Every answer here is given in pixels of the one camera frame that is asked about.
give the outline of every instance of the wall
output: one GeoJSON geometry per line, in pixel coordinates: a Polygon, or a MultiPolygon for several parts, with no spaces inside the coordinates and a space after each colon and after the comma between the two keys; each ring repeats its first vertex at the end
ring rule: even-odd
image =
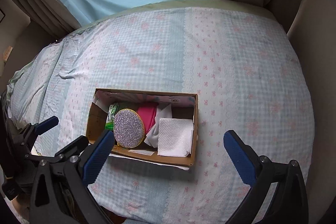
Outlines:
{"type": "Polygon", "coordinates": [[[32,20],[16,39],[15,47],[0,78],[0,93],[6,89],[9,79],[13,77],[17,70],[22,69],[44,47],[53,42],[55,42],[55,38],[32,20]]]}
{"type": "Polygon", "coordinates": [[[302,0],[288,32],[311,94],[315,139],[306,189],[310,223],[336,195],[336,0],[302,0]]]}
{"type": "Polygon", "coordinates": [[[14,47],[16,39],[30,23],[30,18],[12,0],[0,0],[5,17],[0,23],[0,76],[4,70],[2,53],[8,46],[14,47]]]}

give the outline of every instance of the mattress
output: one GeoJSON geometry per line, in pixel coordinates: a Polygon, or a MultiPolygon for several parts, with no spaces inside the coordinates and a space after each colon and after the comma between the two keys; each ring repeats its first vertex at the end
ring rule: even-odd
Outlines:
{"type": "MultiPolygon", "coordinates": [[[[109,157],[89,185],[100,205],[133,219],[128,223],[225,223],[249,190],[222,144],[229,129],[258,155],[298,160],[307,178],[310,94],[286,33],[267,10],[187,0],[95,22],[16,73],[7,92],[11,118],[24,126],[56,115],[59,125],[36,141],[38,152],[51,156],[85,134],[96,87],[199,94],[196,162],[189,171],[109,157]]],[[[272,191],[256,220],[271,197],[272,191]]]]}

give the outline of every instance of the silver glitter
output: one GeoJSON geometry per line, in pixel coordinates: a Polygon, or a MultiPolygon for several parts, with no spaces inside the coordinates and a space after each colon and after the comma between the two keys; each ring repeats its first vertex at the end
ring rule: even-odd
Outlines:
{"type": "Polygon", "coordinates": [[[134,148],[144,137],[144,126],[139,115],[131,109],[120,110],[114,116],[114,137],[125,148],[134,148]]]}

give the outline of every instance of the blue rubber pad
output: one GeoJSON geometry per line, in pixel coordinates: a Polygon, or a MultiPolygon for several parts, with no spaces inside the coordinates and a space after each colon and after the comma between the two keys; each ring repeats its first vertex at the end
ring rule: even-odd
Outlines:
{"type": "Polygon", "coordinates": [[[113,146],[114,134],[109,131],[83,166],[83,184],[85,186],[95,182],[113,146]]]}
{"type": "Polygon", "coordinates": [[[253,163],[249,160],[246,153],[240,147],[235,138],[227,131],[223,137],[224,147],[229,154],[240,178],[245,184],[251,187],[256,182],[256,175],[253,163]]]}
{"type": "Polygon", "coordinates": [[[52,116],[49,119],[39,123],[38,126],[36,126],[35,128],[35,133],[37,135],[42,135],[56,125],[58,125],[58,118],[56,116],[52,116]]]}

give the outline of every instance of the pink cloth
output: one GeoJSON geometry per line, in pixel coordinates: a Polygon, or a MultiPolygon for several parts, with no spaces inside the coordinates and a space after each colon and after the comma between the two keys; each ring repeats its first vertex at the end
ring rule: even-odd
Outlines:
{"type": "Polygon", "coordinates": [[[158,103],[145,102],[137,110],[143,125],[145,127],[145,134],[155,125],[156,107],[158,103]]]}

